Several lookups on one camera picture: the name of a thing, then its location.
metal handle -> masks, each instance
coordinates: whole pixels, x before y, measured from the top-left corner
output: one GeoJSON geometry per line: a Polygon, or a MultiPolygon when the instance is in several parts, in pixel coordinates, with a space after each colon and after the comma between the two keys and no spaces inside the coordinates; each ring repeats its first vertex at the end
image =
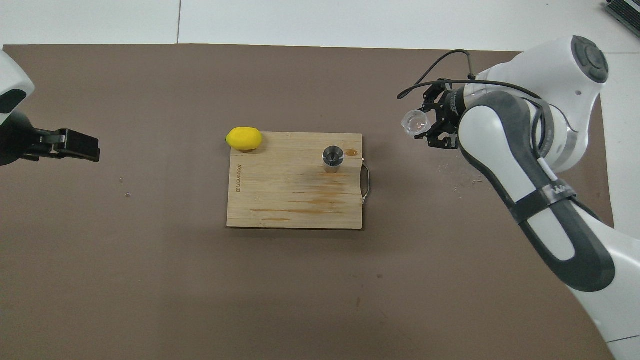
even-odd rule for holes
{"type": "MultiPolygon", "coordinates": [[[[367,196],[369,196],[369,192],[371,192],[371,172],[369,171],[369,167],[364,163],[364,158],[362,158],[362,168],[360,168],[360,176],[362,176],[362,169],[367,171],[367,191],[362,194],[362,204],[367,200],[367,196]]],[[[362,182],[360,182],[360,191],[362,191],[362,182]]]]}

brown surface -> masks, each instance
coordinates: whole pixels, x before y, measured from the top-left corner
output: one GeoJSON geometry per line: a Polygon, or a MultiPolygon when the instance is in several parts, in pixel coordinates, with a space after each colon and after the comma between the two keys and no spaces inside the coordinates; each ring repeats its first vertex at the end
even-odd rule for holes
{"type": "Polygon", "coordinates": [[[262,132],[253,151],[230,149],[227,226],[361,229],[362,134],[262,132]],[[335,174],[329,146],[344,149],[335,174]]]}
{"type": "MultiPolygon", "coordinates": [[[[5,51],[36,84],[33,123],[100,138],[102,159],[0,169],[1,359],[610,358],[488,182],[403,133],[421,94],[396,94],[442,51],[5,51]],[[364,230],[225,227],[236,126],[362,133],[364,230]]],[[[563,178],[611,223],[596,114],[563,178]]]]}

white floor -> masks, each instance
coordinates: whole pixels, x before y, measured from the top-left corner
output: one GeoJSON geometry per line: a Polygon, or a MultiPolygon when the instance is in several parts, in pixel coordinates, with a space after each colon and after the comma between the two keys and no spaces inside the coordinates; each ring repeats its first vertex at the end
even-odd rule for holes
{"type": "Polygon", "coordinates": [[[0,0],[3,44],[259,44],[524,51],[580,35],[605,52],[616,228],[640,238],[640,39],[604,0],[0,0]]]}

stains on board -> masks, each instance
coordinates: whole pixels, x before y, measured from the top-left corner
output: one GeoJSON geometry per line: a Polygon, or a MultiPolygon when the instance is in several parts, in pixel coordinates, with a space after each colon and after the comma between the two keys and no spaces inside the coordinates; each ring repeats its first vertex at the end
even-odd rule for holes
{"type": "Polygon", "coordinates": [[[269,213],[295,213],[295,214],[343,214],[337,211],[307,210],[307,209],[251,209],[251,211],[265,211],[269,213]]]}
{"type": "Polygon", "coordinates": [[[351,175],[349,174],[341,174],[339,172],[334,172],[334,173],[330,173],[330,172],[321,172],[319,174],[320,176],[330,176],[330,177],[349,177],[351,175]]]}
{"type": "Polygon", "coordinates": [[[346,156],[357,156],[358,155],[358,151],[356,149],[346,149],[344,151],[344,154],[346,156]]]}
{"type": "Polygon", "coordinates": [[[360,195],[361,193],[337,193],[337,192],[292,192],[292,193],[316,193],[320,195],[336,196],[336,195],[360,195]]]}
{"type": "Polygon", "coordinates": [[[311,205],[323,205],[323,204],[346,204],[344,201],[333,199],[314,199],[314,200],[294,200],[289,202],[304,202],[311,205]]]}

black strap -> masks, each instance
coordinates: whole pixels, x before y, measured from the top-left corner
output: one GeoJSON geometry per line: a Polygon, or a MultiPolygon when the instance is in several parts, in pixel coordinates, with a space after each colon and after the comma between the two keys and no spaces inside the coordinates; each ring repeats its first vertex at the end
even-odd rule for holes
{"type": "Polygon", "coordinates": [[[519,225],[558,201],[575,196],[577,194],[573,188],[564,180],[558,179],[523,197],[509,211],[519,225]]]}

